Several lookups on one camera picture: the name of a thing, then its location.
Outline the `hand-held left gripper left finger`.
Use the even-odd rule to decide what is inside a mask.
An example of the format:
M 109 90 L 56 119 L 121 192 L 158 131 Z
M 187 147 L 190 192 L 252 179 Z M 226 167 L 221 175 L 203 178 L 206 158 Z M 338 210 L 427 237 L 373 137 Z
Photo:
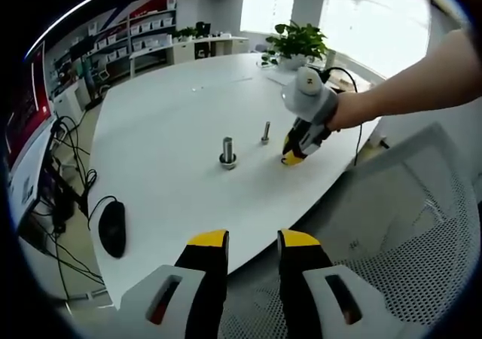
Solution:
M 229 231 L 192 237 L 121 298 L 119 338 L 216 338 L 227 297 Z

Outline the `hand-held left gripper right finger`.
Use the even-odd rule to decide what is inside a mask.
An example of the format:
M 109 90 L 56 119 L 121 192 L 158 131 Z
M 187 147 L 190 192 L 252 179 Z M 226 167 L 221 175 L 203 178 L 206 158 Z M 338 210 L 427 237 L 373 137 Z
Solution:
M 383 295 L 314 237 L 278 231 L 279 295 L 290 338 L 398 338 Z

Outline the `person's right hand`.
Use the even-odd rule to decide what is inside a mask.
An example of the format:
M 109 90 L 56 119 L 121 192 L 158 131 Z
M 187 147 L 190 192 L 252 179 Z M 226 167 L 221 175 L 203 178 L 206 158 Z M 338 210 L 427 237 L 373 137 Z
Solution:
M 364 95 L 344 92 L 337 95 L 338 104 L 332 118 L 327 122 L 330 131 L 353 128 L 366 121 Z

